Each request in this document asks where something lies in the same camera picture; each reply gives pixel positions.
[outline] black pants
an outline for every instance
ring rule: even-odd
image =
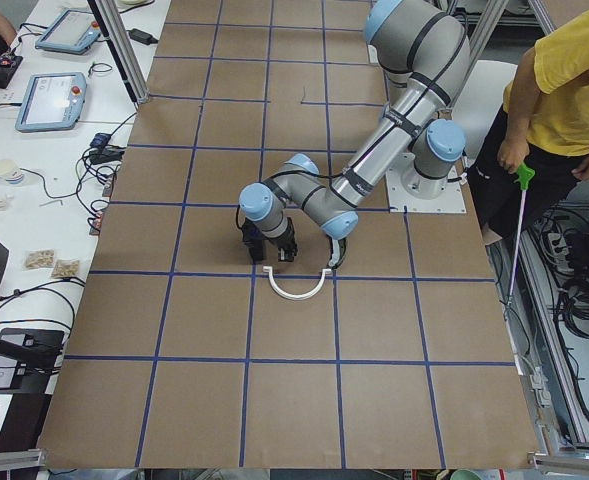
[[[516,232],[521,203],[521,189],[516,174],[507,173],[498,164],[498,150],[505,139],[507,114],[499,109],[485,137],[476,163],[468,172],[478,223],[506,238]],[[536,175],[530,181],[523,215],[523,229],[532,225],[551,206],[564,199],[578,180],[571,171],[585,156],[566,157],[546,152],[530,144],[525,163]]]

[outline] white curved handle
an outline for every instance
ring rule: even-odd
[[[274,280],[274,271],[272,267],[264,266],[263,271],[267,273],[267,276],[270,280],[270,285],[272,285],[274,291],[278,293],[281,297],[287,298],[288,300],[307,300],[308,298],[312,298],[321,290],[321,287],[323,287],[323,282],[325,282],[325,276],[330,275],[332,273],[331,269],[324,268],[323,270],[321,270],[321,279],[318,281],[316,286],[307,293],[301,293],[297,295],[294,293],[287,293],[285,290],[283,290],[276,284],[276,280]]]

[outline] yellow shirt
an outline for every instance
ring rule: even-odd
[[[534,48],[534,73],[543,93],[527,140],[558,155],[589,154],[589,10]],[[505,89],[505,111],[511,86]]]

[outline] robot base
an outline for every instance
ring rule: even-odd
[[[403,177],[407,166],[413,160],[413,154],[404,154],[385,174],[387,199],[391,212],[403,213],[407,208],[407,211],[412,213],[467,213],[461,185],[458,182],[445,183],[445,189],[441,194],[431,200],[418,198],[409,193],[403,185]],[[456,170],[452,168],[448,178],[456,178],[457,176]]]

